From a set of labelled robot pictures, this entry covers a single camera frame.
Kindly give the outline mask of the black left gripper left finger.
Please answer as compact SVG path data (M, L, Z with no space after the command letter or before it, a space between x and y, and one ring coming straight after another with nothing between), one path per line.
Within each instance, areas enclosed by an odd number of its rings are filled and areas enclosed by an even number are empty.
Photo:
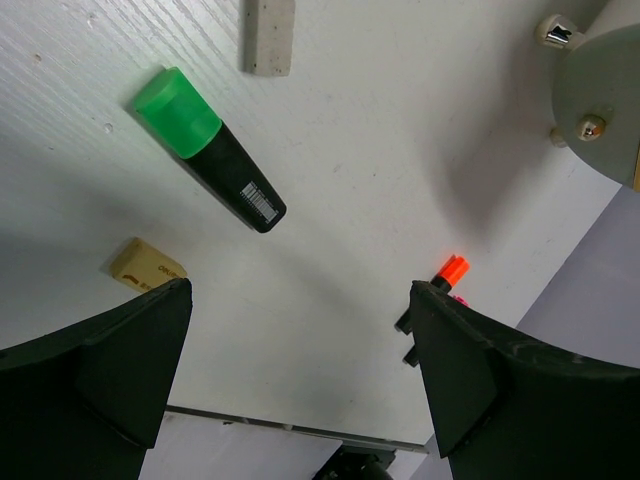
M1 352L4 479L136 479L153 449L192 313L174 279Z

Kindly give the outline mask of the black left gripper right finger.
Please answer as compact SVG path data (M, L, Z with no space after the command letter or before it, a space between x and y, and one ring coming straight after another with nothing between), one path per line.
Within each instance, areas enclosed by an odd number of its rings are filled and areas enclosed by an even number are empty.
M635 479L639 372L542 342L423 281L410 317L456 479Z

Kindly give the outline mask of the cream round drawer container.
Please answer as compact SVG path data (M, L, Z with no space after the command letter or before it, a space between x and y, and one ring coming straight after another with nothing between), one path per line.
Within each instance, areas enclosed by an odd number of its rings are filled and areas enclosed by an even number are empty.
M639 3L610 1L583 32L552 14L535 39L563 52L554 74L549 137L614 182L639 190Z

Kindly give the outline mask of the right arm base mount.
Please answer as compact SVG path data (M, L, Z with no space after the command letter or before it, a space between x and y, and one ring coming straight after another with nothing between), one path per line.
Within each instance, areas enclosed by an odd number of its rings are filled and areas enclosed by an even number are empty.
M394 450L340 446L313 480L392 480L389 466L396 459Z

